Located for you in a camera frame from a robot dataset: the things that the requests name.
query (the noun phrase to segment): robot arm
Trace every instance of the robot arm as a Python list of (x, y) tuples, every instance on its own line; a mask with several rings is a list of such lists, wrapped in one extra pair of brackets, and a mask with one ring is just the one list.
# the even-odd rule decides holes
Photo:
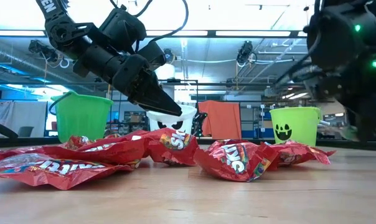
[[(314, 9), (308, 34), (308, 54), (276, 82), (303, 81), (317, 99), (334, 97), (346, 107), (351, 126), (361, 141), (376, 130), (376, 1), (324, 0)], [(300, 78), (295, 72), (316, 65)]]
[(146, 37), (146, 29), (124, 6), (113, 9), (97, 28), (91, 22), (75, 23), (67, 14), (68, 0), (36, 2), (51, 45), (75, 61), (73, 72), (81, 77), (94, 73), (146, 110), (181, 115), (181, 108), (161, 89), (153, 72), (166, 62), (163, 51), (155, 41), (133, 50), (132, 44)]

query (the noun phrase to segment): wooden table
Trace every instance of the wooden table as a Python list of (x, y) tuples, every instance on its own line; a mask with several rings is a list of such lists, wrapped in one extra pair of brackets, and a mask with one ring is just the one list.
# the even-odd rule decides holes
[(0, 223), (376, 223), (376, 152), (337, 150), (330, 166), (311, 161), (252, 183), (149, 160), (69, 191), (0, 179)]

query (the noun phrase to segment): plastic bag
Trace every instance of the plastic bag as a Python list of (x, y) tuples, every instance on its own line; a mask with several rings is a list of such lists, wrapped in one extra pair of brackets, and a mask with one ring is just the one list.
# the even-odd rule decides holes
[(54, 159), (80, 159), (134, 167), (141, 158), (151, 156), (154, 162), (169, 165), (195, 165), (194, 153), (199, 148), (195, 136), (164, 128), (157, 131), (135, 131), (125, 136), (112, 134), (90, 141), (72, 136), (59, 146), (22, 147), (0, 151), (0, 160), (23, 153), (39, 153)]
[(145, 156), (150, 156), (154, 162), (169, 165), (194, 166), (194, 154), (199, 150), (196, 137), (170, 128), (162, 128), (143, 137), (153, 139), (148, 146)]
[(109, 164), (129, 164), (134, 167), (148, 147), (151, 139), (121, 137), (88, 142), (84, 137), (71, 137), (60, 146), (34, 146), (1, 151), (0, 160), (24, 153), (39, 153), (54, 159), (78, 159), (83, 161), (104, 162)]
[(101, 162), (53, 159), (43, 154), (21, 154), (0, 160), (0, 177), (31, 186), (50, 184), (68, 190), (82, 182), (106, 177), (117, 170), (131, 171), (128, 165), (113, 166)]
[(279, 153), (278, 158), (270, 165), (270, 170), (276, 170), (279, 166), (291, 166), (316, 159), (322, 164), (330, 164), (328, 157), (336, 151), (324, 152), (315, 147), (310, 147), (298, 142), (287, 141), (284, 144), (270, 145)]
[(198, 149), (196, 163), (216, 177), (234, 181), (253, 181), (261, 176), (278, 153), (267, 145), (242, 141), (217, 141), (208, 149)]

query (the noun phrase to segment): white halloween bucket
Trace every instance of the white halloween bucket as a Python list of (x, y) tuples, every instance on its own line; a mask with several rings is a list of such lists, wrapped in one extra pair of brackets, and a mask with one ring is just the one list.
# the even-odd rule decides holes
[(149, 118), (151, 131), (155, 131), (161, 128), (171, 128), (190, 134), (192, 131), (192, 121), (197, 110), (193, 106), (179, 106), (182, 110), (180, 117), (153, 111), (146, 112), (146, 116)]

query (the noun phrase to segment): green halloween bucket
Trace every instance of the green halloween bucket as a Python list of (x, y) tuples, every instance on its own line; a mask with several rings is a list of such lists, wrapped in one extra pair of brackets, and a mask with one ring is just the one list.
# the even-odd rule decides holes
[(317, 125), (321, 110), (315, 107), (294, 107), (271, 110), (275, 143), (294, 140), (308, 146), (315, 146)]

